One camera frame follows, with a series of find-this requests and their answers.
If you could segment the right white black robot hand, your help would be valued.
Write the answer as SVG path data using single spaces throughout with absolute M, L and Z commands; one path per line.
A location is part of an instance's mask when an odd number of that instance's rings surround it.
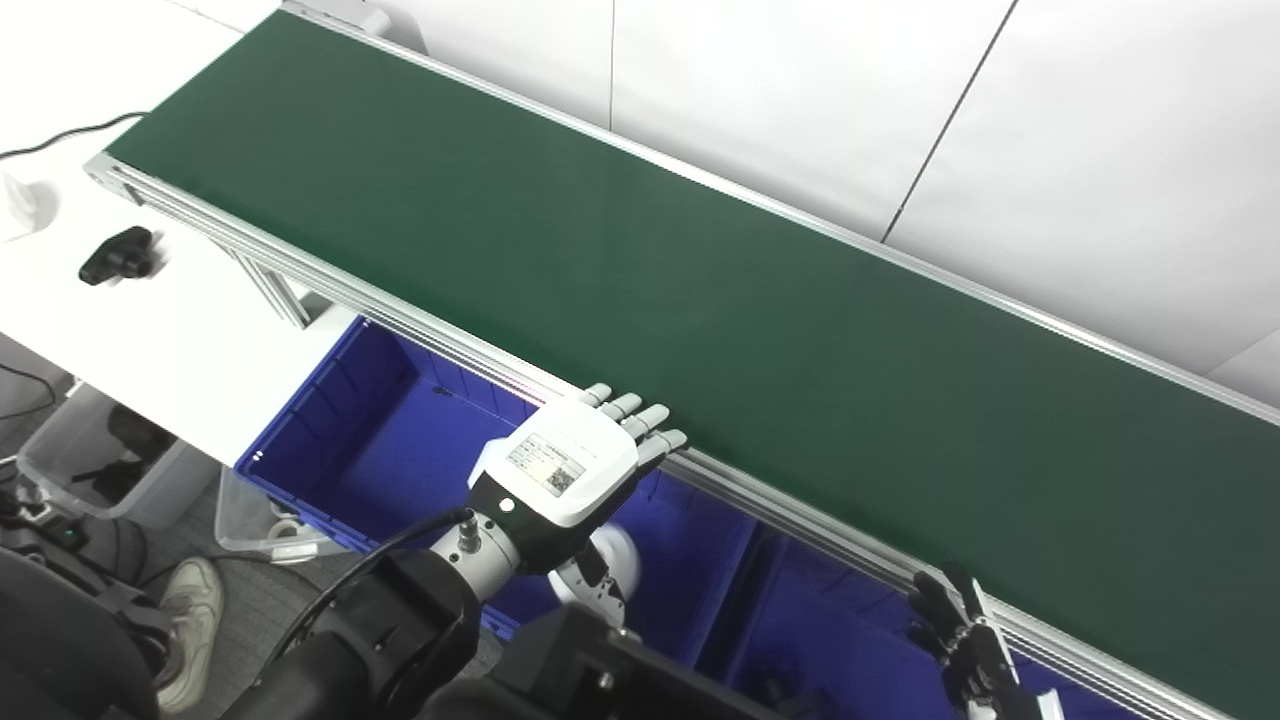
M 1055 689 L 1023 685 L 1002 625 L 988 611 L 980 583 L 963 566 L 911 577 L 914 612 L 905 637 L 938 665 L 943 692 L 961 719 L 1064 719 Z

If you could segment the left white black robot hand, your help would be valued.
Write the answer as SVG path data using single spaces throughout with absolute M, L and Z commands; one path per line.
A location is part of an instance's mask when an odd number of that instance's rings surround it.
M 668 418 L 667 406 L 605 384 L 552 400 L 484 446 L 468 478 L 468 519 L 436 552 L 481 601 L 516 577 L 556 574 L 573 603 L 622 626 L 626 594 L 593 536 L 687 443 Z

